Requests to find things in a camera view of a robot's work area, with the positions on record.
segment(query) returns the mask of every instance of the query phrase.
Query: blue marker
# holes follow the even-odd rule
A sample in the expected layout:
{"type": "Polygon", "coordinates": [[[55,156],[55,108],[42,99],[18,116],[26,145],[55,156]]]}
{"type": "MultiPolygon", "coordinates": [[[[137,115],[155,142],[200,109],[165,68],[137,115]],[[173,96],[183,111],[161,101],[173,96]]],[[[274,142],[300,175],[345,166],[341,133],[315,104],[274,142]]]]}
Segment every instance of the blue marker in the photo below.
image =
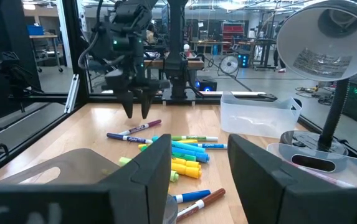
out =
{"type": "MultiPolygon", "coordinates": [[[[152,141],[156,141],[158,138],[159,138],[159,136],[153,136],[152,141]]],[[[185,143],[181,143],[181,142],[177,142],[177,141],[171,141],[171,145],[174,147],[186,149],[186,150],[193,151],[193,152],[204,153],[206,151],[204,148],[190,146],[189,144],[185,144],[185,143]]]]}
{"type": "Polygon", "coordinates": [[[198,144],[198,143],[185,143],[190,146],[202,147],[205,149],[228,149],[227,144],[198,144]]]}
{"type": "Polygon", "coordinates": [[[210,160],[210,157],[206,153],[201,153],[201,152],[194,152],[194,151],[189,151],[186,149],[180,149],[177,147],[172,147],[173,149],[171,150],[173,153],[182,153],[185,155],[190,155],[190,156],[196,156],[196,161],[199,162],[208,162],[210,160]]]}
{"type": "Polygon", "coordinates": [[[174,199],[177,203],[192,202],[194,200],[200,200],[210,194],[210,190],[200,190],[198,192],[191,192],[182,195],[175,195],[174,199]]]}
{"type": "Polygon", "coordinates": [[[122,136],[121,134],[107,133],[106,136],[108,138],[112,138],[112,139],[139,142],[139,143],[143,143],[143,144],[152,144],[153,143],[153,141],[149,140],[149,139],[142,139],[142,138],[136,138],[136,137],[131,137],[131,136],[122,136]]]}

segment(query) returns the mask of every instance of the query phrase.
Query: yellow marker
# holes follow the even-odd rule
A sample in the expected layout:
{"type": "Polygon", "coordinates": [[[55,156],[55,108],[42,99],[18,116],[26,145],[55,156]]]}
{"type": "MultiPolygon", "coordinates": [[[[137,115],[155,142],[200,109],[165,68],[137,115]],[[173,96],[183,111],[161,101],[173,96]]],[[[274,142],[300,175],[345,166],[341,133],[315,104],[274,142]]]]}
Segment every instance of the yellow marker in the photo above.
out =
{"type": "Polygon", "coordinates": [[[197,179],[202,175],[202,171],[200,171],[199,168],[187,167],[181,164],[172,163],[171,169],[177,171],[179,174],[197,179]]]}
{"type": "Polygon", "coordinates": [[[187,167],[195,167],[199,169],[202,167],[201,165],[199,165],[199,162],[186,161],[185,159],[180,159],[180,158],[171,158],[171,163],[177,163],[187,167]]]}
{"type": "Polygon", "coordinates": [[[181,142],[181,143],[198,143],[198,140],[196,140],[196,139],[187,139],[187,140],[179,140],[178,142],[181,142]]]}
{"type": "Polygon", "coordinates": [[[139,144],[139,145],[138,145],[138,149],[141,149],[141,148],[144,147],[144,146],[149,146],[149,145],[147,145],[147,144],[139,144]]]}

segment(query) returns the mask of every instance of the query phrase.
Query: ceiling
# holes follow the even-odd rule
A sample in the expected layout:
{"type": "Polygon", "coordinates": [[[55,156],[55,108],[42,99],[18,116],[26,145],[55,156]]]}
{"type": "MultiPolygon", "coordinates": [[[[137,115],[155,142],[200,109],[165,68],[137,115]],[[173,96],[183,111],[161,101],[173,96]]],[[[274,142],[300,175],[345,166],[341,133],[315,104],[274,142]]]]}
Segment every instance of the ceiling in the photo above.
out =
{"type": "MultiPolygon", "coordinates": [[[[104,6],[114,5],[115,0],[104,0],[104,6]]],[[[236,10],[274,10],[278,5],[278,11],[297,10],[302,7],[318,2],[321,0],[283,0],[280,3],[275,3],[274,0],[188,0],[187,7],[190,9],[197,8],[214,8],[224,9],[227,11],[236,10]]],[[[54,6],[56,0],[22,0],[24,4],[35,4],[38,6],[54,6]]],[[[82,0],[85,7],[96,7],[98,0],[82,0]]],[[[155,7],[163,7],[167,3],[167,0],[159,0],[155,7]]]]}

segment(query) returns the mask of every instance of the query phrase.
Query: lamp shade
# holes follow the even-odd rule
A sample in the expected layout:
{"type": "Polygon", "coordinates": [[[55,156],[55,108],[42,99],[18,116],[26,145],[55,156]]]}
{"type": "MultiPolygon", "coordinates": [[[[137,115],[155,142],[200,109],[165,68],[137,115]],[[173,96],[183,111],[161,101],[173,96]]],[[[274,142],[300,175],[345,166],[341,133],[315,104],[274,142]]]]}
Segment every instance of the lamp shade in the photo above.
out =
{"type": "Polygon", "coordinates": [[[317,81],[357,74],[357,3],[329,0],[291,15],[277,37],[280,58],[295,73],[317,81]]]}

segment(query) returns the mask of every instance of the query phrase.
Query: red marker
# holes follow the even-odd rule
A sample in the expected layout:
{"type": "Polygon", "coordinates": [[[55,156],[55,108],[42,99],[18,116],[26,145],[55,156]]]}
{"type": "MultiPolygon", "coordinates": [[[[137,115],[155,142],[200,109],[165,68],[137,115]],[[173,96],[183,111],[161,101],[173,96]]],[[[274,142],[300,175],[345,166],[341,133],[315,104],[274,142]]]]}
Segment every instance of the red marker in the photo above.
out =
{"type": "Polygon", "coordinates": [[[177,215],[177,222],[181,221],[182,219],[194,214],[195,212],[199,211],[199,209],[210,205],[211,203],[215,202],[216,200],[222,198],[226,191],[224,189],[219,189],[212,194],[198,200],[195,204],[185,208],[184,210],[178,212],[177,215]]]}

